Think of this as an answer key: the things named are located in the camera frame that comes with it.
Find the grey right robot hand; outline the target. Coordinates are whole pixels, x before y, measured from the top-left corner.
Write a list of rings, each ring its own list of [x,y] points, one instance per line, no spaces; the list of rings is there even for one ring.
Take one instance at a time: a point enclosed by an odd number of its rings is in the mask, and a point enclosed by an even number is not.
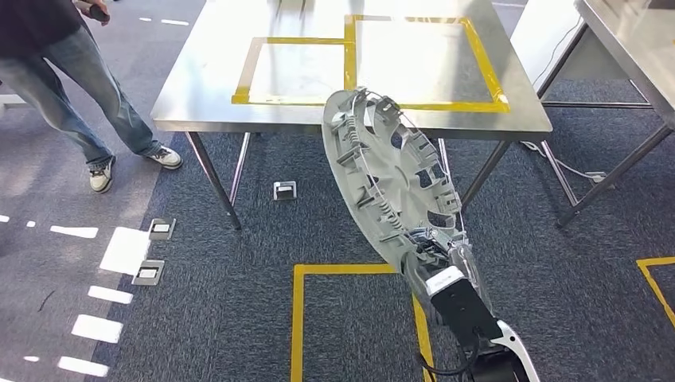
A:
[[[417,248],[402,258],[400,269],[425,312],[441,320],[447,318],[447,314],[432,304],[431,298],[461,279],[465,279],[473,291],[471,294],[462,292],[462,297],[479,302],[490,313],[494,311],[471,244],[428,238],[419,238],[416,244]]]

